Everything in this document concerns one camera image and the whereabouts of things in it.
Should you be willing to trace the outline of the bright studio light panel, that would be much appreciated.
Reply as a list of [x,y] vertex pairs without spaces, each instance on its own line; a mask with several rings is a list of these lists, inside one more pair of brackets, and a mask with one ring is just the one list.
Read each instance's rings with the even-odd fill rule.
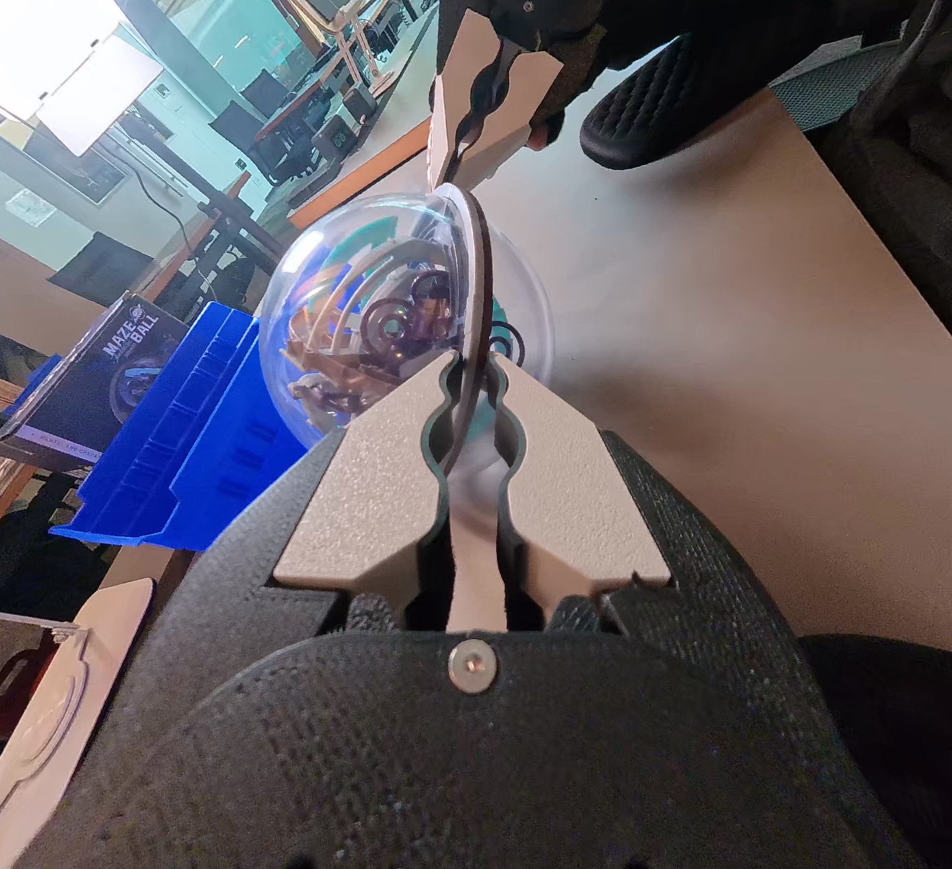
[[86,153],[163,74],[115,0],[1,0],[2,119]]

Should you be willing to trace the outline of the black power station box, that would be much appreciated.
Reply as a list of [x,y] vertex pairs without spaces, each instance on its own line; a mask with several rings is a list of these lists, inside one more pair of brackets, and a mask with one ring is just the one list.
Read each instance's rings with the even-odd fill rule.
[[358,145],[359,136],[351,125],[335,114],[312,137],[313,148],[329,162],[343,161]]

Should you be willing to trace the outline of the framed wall picture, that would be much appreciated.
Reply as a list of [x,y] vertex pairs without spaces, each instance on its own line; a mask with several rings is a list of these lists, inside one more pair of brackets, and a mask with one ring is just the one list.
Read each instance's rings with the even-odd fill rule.
[[22,150],[31,161],[96,206],[108,201],[128,178],[124,169],[104,155],[89,150],[78,156],[56,137],[41,132],[33,132]]

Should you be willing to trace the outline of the dark blue toy package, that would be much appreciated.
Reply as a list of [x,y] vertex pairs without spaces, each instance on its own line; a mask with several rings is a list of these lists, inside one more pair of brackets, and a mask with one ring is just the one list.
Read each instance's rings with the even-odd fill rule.
[[187,331],[174,315],[126,292],[2,415],[2,458],[59,473],[91,468]]

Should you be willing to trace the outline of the grey-green chair seat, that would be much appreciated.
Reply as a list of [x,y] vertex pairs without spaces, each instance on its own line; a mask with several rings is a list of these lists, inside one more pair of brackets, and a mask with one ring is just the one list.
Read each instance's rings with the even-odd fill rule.
[[865,45],[855,37],[827,43],[771,82],[770,88],[807,134],[836,123],[900,50],[900,40]]

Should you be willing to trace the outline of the white wall paper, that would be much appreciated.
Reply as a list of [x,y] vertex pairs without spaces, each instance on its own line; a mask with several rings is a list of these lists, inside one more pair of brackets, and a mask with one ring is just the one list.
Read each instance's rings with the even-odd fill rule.
[[32,228],[38,228],[57,214],[51,203],[27,188],[21,188],[4,203],[5,210]]

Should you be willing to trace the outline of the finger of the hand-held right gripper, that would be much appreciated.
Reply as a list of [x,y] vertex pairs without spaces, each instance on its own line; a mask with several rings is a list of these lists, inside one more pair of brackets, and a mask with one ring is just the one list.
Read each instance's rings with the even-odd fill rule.
[[449,181],[475,188],[522,148],[530,123],[563,64],[546,52],[518,54],[508,70],[506,95],[482,120],[480,131],[462,151]]
[[467,9],[443,69],[434,82],[427,142],[427,187],[453,183],[472,188],[509,158],[509,137],[491,136],[490,115],[502,105],[509,47],[489,18]]

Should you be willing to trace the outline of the black rolling office chair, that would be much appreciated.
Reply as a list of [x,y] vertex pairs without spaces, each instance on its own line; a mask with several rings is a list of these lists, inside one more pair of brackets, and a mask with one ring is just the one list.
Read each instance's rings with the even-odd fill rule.
[[315,173],[322,160],[312,145],[310,127],[298,115],[268,129],[246,108],[231,101],[208,126],[250,159],[272,186]]

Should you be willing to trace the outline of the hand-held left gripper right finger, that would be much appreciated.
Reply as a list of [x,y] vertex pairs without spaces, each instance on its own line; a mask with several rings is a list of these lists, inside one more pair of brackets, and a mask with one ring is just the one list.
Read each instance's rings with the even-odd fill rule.
[[596,424],[497,354],[489,400],[507,465],[496,539],[507,625],[544,625],[573,596],[668,585],[660,545]]

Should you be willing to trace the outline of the orange-edged grey desk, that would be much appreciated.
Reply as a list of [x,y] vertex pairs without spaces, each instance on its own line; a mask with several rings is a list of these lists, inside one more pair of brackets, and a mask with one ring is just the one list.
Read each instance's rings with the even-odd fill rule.
[[336,208],[360,196],[427,146],[431,118],[430,89],[435,78],[438,37],[436,4],[423,17],[411,47],[399,59],[406,65],[386,103],[363,129],[361,143],[337,176],[321,190],[306,185],[292,197],[288,222],[303,231]]

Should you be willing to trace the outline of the white card with clear blister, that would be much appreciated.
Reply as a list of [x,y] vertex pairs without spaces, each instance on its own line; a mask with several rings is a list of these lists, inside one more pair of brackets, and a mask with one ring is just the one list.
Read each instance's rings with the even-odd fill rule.
[[61,637],[1,756],[1,865],[54,814],[104,712],[155,589],[149,577],[97,590]]

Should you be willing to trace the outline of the clear plastic maze ball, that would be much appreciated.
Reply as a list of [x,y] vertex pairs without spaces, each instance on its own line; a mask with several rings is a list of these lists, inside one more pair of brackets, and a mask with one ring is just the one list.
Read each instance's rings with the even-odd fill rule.
[[448,350],[488,350],[548,385],[551,306],[525,255],[475,199],[363,196],[291,245],[268,284],[259,359],[274,409],[299,454]]

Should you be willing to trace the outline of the wooden-top black-leg desk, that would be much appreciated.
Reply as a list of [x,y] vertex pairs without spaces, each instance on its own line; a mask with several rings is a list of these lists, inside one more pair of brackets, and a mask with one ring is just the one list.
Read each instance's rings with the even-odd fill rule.
[[184,237],[172,237],[160,249],[159,257],[149,263],[127,291],[157,304],[160,293],[169,286],[184,264],[192,261],[192,272],[197,273],[200,261],[217,237],[224,238],[220,245],[224,251],[228,251],[231,246],[235,249],[245,246],[257,259],[259,266],[273,270],[283,248],[254,220],[250,209],[242,201],[244,187],[252,180],[252,173],[245,170],[221,192],[232,204],[230,214],[206,201],[200,202],[198,213],[184,227]]

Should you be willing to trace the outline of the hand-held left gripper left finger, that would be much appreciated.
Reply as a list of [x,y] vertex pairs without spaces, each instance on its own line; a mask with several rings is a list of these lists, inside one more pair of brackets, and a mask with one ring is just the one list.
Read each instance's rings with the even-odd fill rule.
[[375,594],[405,625],[447,625],[456,569],[441,461],[460,373],[444,352],[351,422],[274,568],[279,585]]

